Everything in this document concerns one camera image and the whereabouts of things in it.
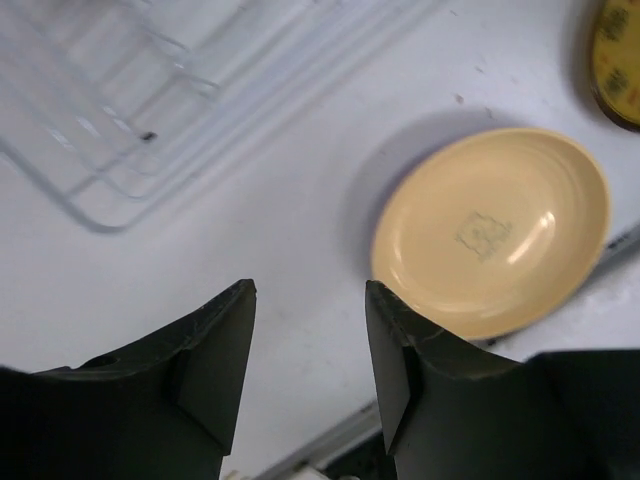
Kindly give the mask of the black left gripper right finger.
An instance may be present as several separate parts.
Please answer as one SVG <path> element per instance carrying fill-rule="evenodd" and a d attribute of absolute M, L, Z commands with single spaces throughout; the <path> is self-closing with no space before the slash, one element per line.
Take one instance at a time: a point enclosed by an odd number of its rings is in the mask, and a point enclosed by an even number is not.
<path fill-rule="evenodd" d="M 639 354 L 485 351 L 365 289 L 384 443 L 401 479 L 635 479 Z"/>

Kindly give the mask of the white wire dish rack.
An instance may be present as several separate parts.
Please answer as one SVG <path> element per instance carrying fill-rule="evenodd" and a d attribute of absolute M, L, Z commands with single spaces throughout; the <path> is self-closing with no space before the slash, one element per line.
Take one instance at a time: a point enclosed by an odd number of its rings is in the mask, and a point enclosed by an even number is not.
<path fill-rule="evenodd" d="M 129 229 L 279 129 L 435 1 L 5 1 L 1 160 Z"/>

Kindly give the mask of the pale yellow plate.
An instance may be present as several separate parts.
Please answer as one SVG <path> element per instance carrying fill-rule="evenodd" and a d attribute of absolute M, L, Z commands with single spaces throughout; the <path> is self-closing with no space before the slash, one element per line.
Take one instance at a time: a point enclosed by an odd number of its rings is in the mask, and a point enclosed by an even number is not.
<path fill-rule="evenodd" d="M 610 230 L 604 171 L 536 128 L 466 137 L 422 161 L 377 222 L 371 272 L 412 310 L 467 340 L 547 316 L 585 282 Z"/>

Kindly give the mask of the yellow patterned dark plate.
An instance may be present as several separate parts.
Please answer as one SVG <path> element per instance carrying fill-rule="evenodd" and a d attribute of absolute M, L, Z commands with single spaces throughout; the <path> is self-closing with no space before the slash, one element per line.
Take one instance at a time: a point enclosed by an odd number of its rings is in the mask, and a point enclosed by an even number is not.
<path fill-rule="evenodd" d="M 590 35 L 590 87 L 601 111 L 639 131 L 639 3 L 602 1 Z"/>

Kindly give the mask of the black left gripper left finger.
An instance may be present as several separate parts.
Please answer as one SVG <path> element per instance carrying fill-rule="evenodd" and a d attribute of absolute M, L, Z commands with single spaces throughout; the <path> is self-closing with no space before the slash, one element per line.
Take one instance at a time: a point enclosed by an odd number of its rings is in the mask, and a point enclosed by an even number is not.
<path fill-rule="evenodd" d="M 77 368 L 1 371 L 5 479 L 216 479 L 233 445 L 256 315 L 242 279 Z"/>

